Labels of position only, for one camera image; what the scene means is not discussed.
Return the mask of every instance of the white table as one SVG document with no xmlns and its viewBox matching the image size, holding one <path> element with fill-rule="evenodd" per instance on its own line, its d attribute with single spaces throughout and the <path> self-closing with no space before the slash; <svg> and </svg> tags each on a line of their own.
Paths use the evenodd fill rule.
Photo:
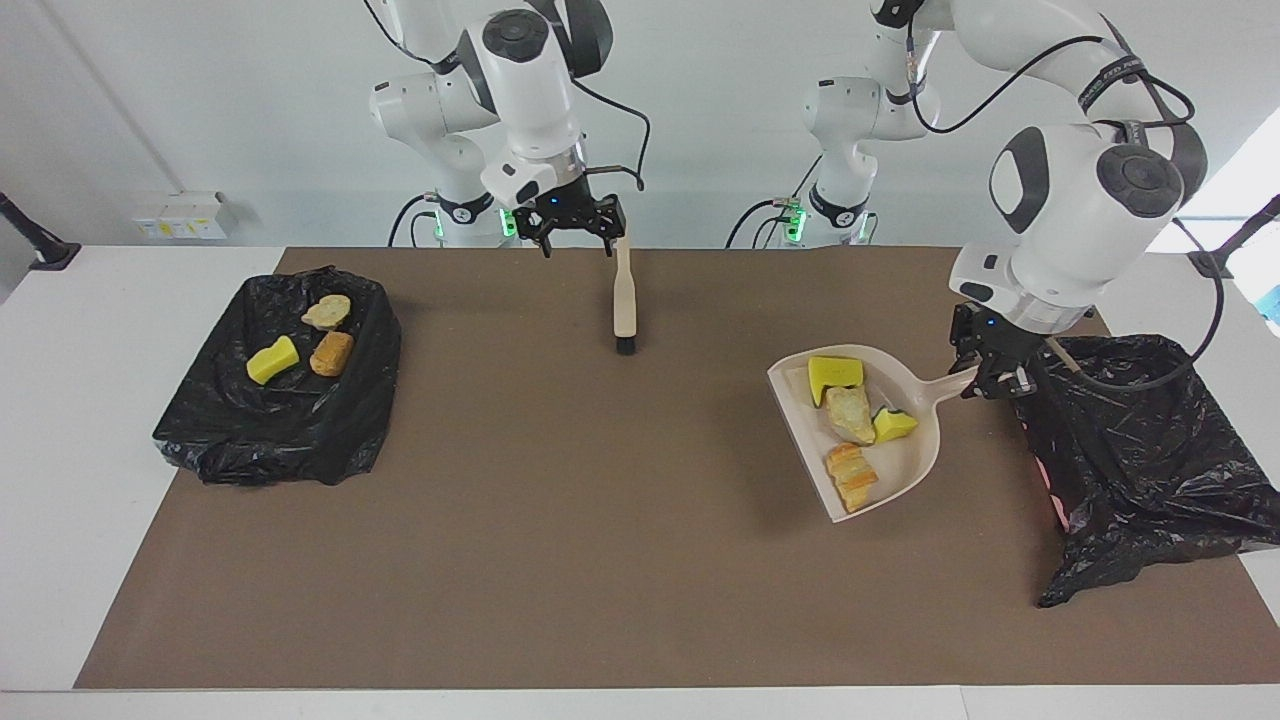
<svg viewBox="0 0 1280 720">
<path fill-rule="evenodd" d="M 0 719 L 44 717 L 902 717 L 1280 715 L 1280 685 L 1243 688 L 810 688 L 617 692 L 68 692 L 169 487 L 150 434 L 239 283 L 279 249 L 86 247 L 0 305 Z M 174 283 L 174 278 L 182 278 Z M 1102 304 L 1116 334 L 1194 346 L 1212 286 L 1148 256 Z M 1229 288 L 1199 372 L 1272 478 L 1280 341 Z M 1280 552 L 1245 557 L 1280 616 Z"/>
</svg>

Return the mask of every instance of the white dustpan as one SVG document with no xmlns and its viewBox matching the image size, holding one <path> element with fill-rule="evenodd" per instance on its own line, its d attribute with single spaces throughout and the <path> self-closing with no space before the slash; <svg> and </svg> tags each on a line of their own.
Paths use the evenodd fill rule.
<svg viewBox="0 0 1280 720">
<path fill-rule="evenodd" d="M 867 395 L 870 398 L 872 411 L 887 405 L 895 410 L 905 410 L 920 423 L 920 427 L 905 438 L 863 451 L 879 475 L 879 482 L 870 487 L 867 505 L 856 512 L 845 511 L 836 486 L 827 475 L 824 465 L 827 454 L 845 441 L 827 421 L 826 409 L 813 406 L 809 389 L 809 357 L 815 355 L 861 360 L 867 372 Z M 892 355 L 864 345 L 819 347 L 780 360 L 769 368 L 769 384 L 773 386 L 778 407 L 782 409 L 782 415 L 791 429 L 791 438 L 832 523 L 849 520 L 881 507 L 905 495 L 929 474 L 942 446 L 938 404 L 959 396 L 974 377 L 977 377 L 975 369 L 924 382 Z"/>
</svg>

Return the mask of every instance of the green light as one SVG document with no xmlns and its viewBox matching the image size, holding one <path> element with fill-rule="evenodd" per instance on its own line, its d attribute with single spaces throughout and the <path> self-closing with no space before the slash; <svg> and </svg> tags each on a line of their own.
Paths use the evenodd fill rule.
<svg viewBox="0 0 1280 720">
<path fill-rule="evenodd" d="M 516 217 L 511 214 L 511 210 L 499 208 L 498 217 L 502 219 L 502 233 L 507 237 L 516 237 Z"/>
<path fill-rule="evenodd" d="M 804 224 L 808 219 L 809 213 L 799 204 L 787 208 L 787 242 L 800 245 L 800 237 L 804 234 Z"/>
</svg>

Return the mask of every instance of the black stand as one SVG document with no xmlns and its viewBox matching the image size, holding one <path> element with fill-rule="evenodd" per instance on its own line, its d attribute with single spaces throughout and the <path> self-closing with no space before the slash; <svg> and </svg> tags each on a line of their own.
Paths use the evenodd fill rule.
<svg viewBox="0 0 1280 720">
<path fill-rule="evenodd" d="M 1276 215 L 1280 215 L 1280 195 L 1272 197 L 1271 202 L 1267 202 L 1267 206 L 1263 208 L 1257 215 L 1245 220 L 1244 225 L 1242 225 L 1240 229 L 1236 231 L 1222 247 L 1210 250 L 1207 252 L 1196 251 L 1188 254 L 1187 256 L 1190 258 L 1192 265 L 1196 266 L 1199 274 L 1206 278 L 1213 278 L 1216 263 L 1217 269 L 1222 273 L 1222 279 L 1233 279 L 1231 273 L 1226 269 L 1228 258 L 1230 258 L 1236 250 L 1244 247 L 1244 243 L 1257 234 L 1258 231 L 1265 228 L 1267 223 L 1275 220 Z"/>
<path fill-rule="evenodd" d="M 0 215 L 4 215 L 9 224 L 36 249 L 36 260 L 31 264 L 32 270 L 61 270 L 70 265 L 72 259 L 79 252 L 79 243 L 63 242 L 56 234 L 28 218 L 3 192 L 0 192 Z"/>
</svg>

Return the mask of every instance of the food piece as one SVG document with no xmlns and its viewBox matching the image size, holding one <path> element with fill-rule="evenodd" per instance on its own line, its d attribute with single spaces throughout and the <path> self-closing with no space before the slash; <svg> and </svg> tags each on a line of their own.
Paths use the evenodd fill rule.
<svg viewBox="0 0 1280 720">
<path fill-rule="evenodd" d="M 888 442 L 911 434 L 920 423 L 901 410 L 882 409 L 876 414 L 876 442 Z"/>
<path fill-rule="evenodd" d="M 847 442 L 827 454 L 827 474 L 836 482 L 836 492 L 847 512 L 867 505 L 870 486 L 879 480 L 876 469 L 863 456 L 863 448 Z"/>
<path fill-rule="evenodd" d="M 337 378 L 347 368 L 347 359 L 355 346 L 356 338 L 349 334 L 330 332 L 311 354 L 311 369 L 323 378 Z"/>
<path fill-rule="evenodd" d="M 863 384 L 863 361 L 856 357 L 810 357 L 809 391 L 813 406 L 822 407 L 822 393 L 829 387 L 856 387 Z"/>
<path fill-rule="evenodd" d="M 827 418 L 836 434 L 858 445 L 876 445 L 876 425 L 865 387 L 833 387 L 827 391 Z"/>
<path fill-rule="evenodd" d="M 346 295 L 326 295 L 302 315 L 302 322 L 317 331 L 335 331 L 351 315 L 351 299 Z"/>
<path fill-rule="evenodd" d="M 259 350 L 256 355 L 250 357 L 244 368 L 255 383 L 265 386 L 268 380 L 301 361 L 302 359 L 298 357 L 298 348 L 293 346 L 293 341 L 288 336 L 280 336 L 275 341 L 275 345 Z"/>
</svg>

